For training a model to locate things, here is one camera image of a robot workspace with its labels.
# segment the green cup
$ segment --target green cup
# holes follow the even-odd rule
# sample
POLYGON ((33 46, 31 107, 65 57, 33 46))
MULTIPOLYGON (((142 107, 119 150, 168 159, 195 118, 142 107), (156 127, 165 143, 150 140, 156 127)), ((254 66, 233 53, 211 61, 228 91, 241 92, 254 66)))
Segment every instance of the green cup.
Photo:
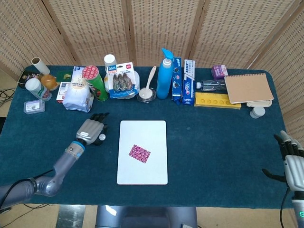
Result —
POLYGON ((86 66, 81 74, 88 83, 92 93, 99 101, 108 99, 109 94, 105 90, 105 84, 96 66, 86 66))

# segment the yellow tray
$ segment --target yellow tray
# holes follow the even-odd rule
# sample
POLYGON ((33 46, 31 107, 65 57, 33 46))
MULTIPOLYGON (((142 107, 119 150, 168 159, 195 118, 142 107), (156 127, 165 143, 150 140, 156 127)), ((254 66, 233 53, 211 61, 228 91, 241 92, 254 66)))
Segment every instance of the yellow tray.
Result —
POLYGON ((194 106, 214 107, 214 108, 234 108, 241 109, 241 103, 232 104, 228 94, 195 93, 194 106))

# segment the white board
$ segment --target white board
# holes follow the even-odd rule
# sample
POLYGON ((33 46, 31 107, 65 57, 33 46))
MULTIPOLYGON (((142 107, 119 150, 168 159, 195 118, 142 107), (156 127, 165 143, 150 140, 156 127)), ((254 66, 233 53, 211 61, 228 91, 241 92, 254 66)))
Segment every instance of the white board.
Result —
POLYGON ((117 184, 165 185, 168 183, 165 121, 121 121, 117 184), (129 155, 134 145, 150 152, 146 163, 129 155))

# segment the pink card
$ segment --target pink card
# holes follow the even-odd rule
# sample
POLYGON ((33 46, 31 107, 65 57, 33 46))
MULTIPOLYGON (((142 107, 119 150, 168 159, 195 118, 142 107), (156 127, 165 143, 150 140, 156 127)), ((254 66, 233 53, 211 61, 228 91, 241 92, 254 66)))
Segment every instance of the pink card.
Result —
POLYGON ((145 150, 144 148, 134 145, 129 153, 129 156, 146 163, 148 161, 148 158, 150 156, 149 151, 145 150))

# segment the blue tablecloth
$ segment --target blue tablecloth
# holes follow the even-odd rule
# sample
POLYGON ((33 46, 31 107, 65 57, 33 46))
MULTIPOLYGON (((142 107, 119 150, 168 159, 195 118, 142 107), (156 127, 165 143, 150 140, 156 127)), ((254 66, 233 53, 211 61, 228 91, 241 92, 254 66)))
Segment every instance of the blue tablecloth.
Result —
MULTIPOLYGON (((50 66, 52 75, 72 66, 50 66)), ((99 67, 105 75, 104 67, 99 67)), ((145 86, 151 67, 135 67, 145 86)), ((262 73, 230 69, 230 75, 262 73)), ((0 136, 0 185, 36 176, 52 165, 74 139, 85 119, 93 113, 110 112, 107 139, 88 146, 65 177, 54 197, 35 196, 33 203, 205 206, 279 208, 285 185, 268 179, 261 168, 283 174, 274 133, 284 129, 275 86, 275 97, 265 116, 250 117, 241 110, 176 105, 171 96, 149 104, 131 100, 94 100, 89 114, 68 111, 56 102, 57 90, 46 102, 46 111, 27 115, 25 101, 35 100, 17 88, 0 136), (165 120, 167 123, 168 185, 119 186, 116 184, 119 126, 121 120, 165 120)), ((211 79, 211 71, 195 69, 196 80, 211 79)), ((156 87, 157 72, 151 85, 156 87)))

